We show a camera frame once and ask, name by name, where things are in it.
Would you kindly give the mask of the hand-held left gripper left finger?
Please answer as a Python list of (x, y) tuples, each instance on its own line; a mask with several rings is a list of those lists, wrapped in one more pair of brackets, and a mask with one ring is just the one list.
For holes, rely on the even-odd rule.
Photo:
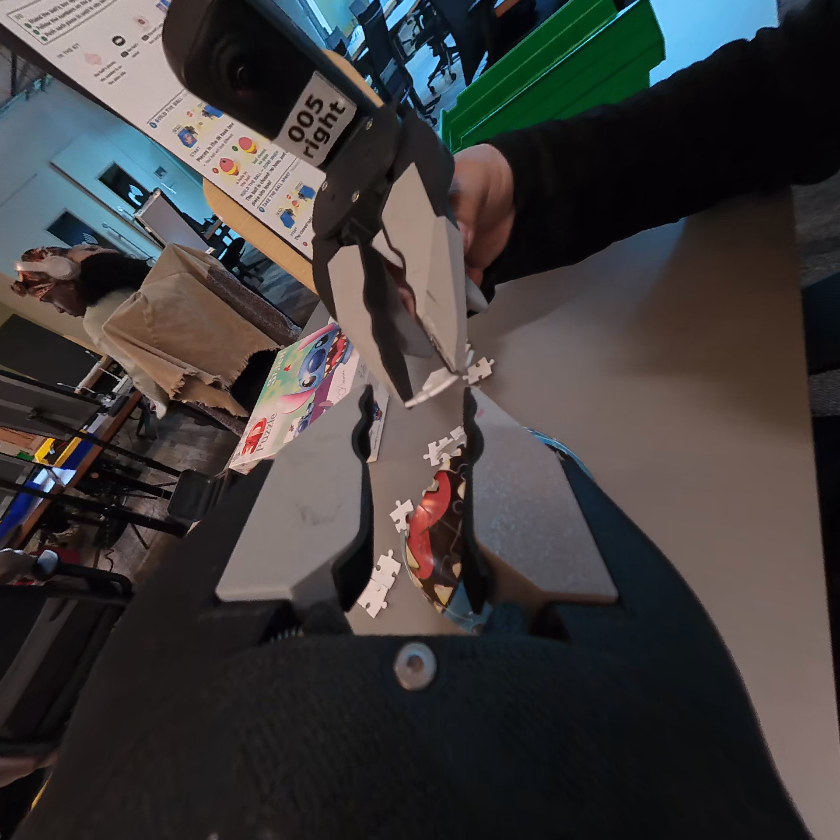
[(216, 595), (221, 602), (321, 602), (348, 612), (371, 579), (368, 458), (374, 389), (357, 387), (271, 462)]

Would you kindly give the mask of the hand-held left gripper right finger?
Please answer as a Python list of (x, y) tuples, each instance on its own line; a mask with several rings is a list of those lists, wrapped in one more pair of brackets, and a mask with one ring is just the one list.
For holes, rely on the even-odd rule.
[(611, 605), (618, 591), (561, 458), (475, 387), (464, 391), (462, 578), (475, 612)]

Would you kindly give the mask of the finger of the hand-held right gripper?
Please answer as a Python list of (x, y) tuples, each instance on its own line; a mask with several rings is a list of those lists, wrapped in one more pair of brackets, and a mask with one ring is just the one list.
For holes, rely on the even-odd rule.
[(376, 380), (403, 405), (414, 397), (406, 357), (414, 352), (414, 320), (385, 259), (370, 244), (313, 240), (312, 273), (322, 302)]
[(395, 178), (382, 208), (382, 229), (401, 258), (417, 327), (443, 365), (464, 374), (458, 370), (467, 342), (463, 239), (447, 215), (447, 187), (433, 182), (429, 192), (424, 174), (419, 163), (410, 163)]

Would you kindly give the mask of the person's right forearm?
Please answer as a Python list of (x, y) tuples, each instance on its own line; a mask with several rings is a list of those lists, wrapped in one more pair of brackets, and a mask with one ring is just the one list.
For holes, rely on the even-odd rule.
[(810, 2), (624, 101), (504, 133), (514, 218), (481, 287), (576, 264), (839, 168), (839, 2)]

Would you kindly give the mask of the joined white puzzle pieces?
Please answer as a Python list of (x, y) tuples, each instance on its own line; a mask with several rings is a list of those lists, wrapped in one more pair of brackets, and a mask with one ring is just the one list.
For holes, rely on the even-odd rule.
[(402, 567), (402, 562), (394, 556), (392, 549), (386, 554), (380, 555), (378, 560), (374, 562), (371, 578), (357, 599), (358, 606), (370, 618), (376, 618), (380, 612), (386, 609), (388, 593)]

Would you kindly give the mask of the printed puzzle box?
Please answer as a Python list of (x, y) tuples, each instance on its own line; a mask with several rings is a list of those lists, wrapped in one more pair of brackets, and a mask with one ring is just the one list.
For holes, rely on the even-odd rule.
[(374, 394), (368, 458), (373, 463), (380, 450), (389, 393), (340, 326), (328, 320), (278, 352), (227, 467), (245, 475), (260, 460), (274, 458), (333, 405), (363, 385), (371, 385)]

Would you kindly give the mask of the person's right hand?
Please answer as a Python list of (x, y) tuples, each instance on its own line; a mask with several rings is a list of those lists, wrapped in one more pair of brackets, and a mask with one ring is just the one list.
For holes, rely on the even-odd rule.
[(449, 204), (463, 238), (466, 275), (480, 287), (515, 221), (512, 170), (498, 149), (481, 143), (455, 155)]

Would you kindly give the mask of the black stand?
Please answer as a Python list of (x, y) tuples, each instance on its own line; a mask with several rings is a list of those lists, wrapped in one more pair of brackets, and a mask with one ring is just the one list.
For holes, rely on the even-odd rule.
[(37, 531), (57, 533), (68, 523), (131, 526), (182, 537), (216, 502), (215, 479), (185, 470), (163, 485), (120, 471), (95, 468), (64, 484), (52, 479), (2, 478), (2, 547), (22, 548)]

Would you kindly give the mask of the black office chair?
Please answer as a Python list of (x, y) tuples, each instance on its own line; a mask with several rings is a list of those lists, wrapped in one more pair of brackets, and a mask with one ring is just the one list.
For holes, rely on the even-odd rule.
[[(433, 81), (437, 76), (450, 81), (457, 79), (455, 63), (461, 56), (456, 34), (468, 5), (468, 2), (409, 2), (407, 14), (389, 28), (381, 2), (351, 4), (350, 10), (364, 36), (364, 48), (355, 65), (364, 78), (371, 80), (373, 90), (386, 104), (412, 108), (427, 123), (437, 126), (440, 96)], [(398, 37), (400, 27), (411, 17), (419, 17), (419, 33), (413, 39), (413, 46), (426, 46), (437, 58), (437, 65), (427, 79), (432, 94), (428, 102), (423, 102), (417, 92)]]
[(112, 571), (1, 552), (2, 787), (56, 758), (72, 712), (116, 622), (133, 597)]

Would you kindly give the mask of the tan cloth-covered chair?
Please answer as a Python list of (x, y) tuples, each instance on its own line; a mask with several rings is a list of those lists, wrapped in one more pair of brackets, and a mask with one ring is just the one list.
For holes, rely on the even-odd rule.
[(89, 309), (85, 328), (158, 414), (181, 402), (236, 418), (249, 415), (231, 394), (248, 362), (301, 331), (214, 257), (180, 245), (164, 248), (139, 290)]

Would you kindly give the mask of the green plastic bin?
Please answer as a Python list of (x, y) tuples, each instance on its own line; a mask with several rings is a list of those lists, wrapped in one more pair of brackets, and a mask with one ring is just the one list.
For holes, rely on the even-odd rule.
[(649, 1), (571, 1), (471, 82), (439, 127), (452, 152), (500, 133), (620, 102), (665, 59)]

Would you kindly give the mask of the instruction sheet on board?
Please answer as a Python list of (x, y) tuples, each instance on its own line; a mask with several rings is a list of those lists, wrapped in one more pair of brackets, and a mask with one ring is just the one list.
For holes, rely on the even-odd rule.
[(184, 88), (163, 50), (170, 5), (2, 1), (2, 35), (193, 168), (213, 212), (315, 291), (312, 209), (323, 173)]

